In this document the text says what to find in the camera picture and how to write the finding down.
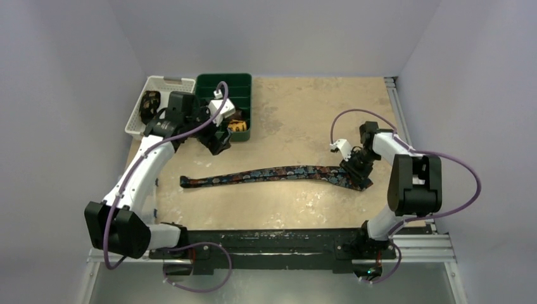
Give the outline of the navy floral tie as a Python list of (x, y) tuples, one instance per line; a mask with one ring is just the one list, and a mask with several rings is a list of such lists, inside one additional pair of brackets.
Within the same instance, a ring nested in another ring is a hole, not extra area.
[(179, 178), (179, 185), (185, 189), (194, 189), (253, 182), (292, 180), (320, 180), (335, 186), (356, 191), (364, 191), (373, 185), (373, 182), (369, 178), (363, 180), (352, 178), (351, 175), (341, 167), (320, 165), (269, 167), (232, 174), (214, 175), (199, 179), (182, 175)]

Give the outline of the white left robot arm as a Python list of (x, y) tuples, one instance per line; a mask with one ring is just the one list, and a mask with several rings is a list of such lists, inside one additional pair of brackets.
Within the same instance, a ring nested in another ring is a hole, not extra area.
[(198, 137), (213, 155), (229, 148), (231, 132), (217, 136), (224, 120), (236, 111), (226, 88), (217, 89), (207, 103), (195, 95), (173, 91), (166, 107), (160, 93), (145, 92), (139, 104), (145, 125), (141, 145), (113, 189), (91, 201), (84, 218), (91, 243), (109, 262), (110, 255), (141, 258), (148, 250), (164, 249), (174, 259), (187, 255), (189, 242), (179, 224), (157, 224), (143, 217), (147, 197), (164, 166), (190, 137)]

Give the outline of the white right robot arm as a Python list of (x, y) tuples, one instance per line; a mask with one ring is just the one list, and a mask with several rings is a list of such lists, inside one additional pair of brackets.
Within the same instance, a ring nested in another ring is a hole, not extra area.
[(376, 122), (360, 126), (359, 147), (346, 139), (330, 144), (340, 153), (340, 166), (360, 190), (372, 185), (369, 175), (373, 164), (385, 160), (391, 165), (385, 207), (363, 225), (366, 234), (355, 241), (357, 253), (365, 258), (380, 250), (380, 241), (388, 241), (410, 220), (436, 213), (442, 206), (441, 160), (411, 150), (395, 130), (381, 129)]

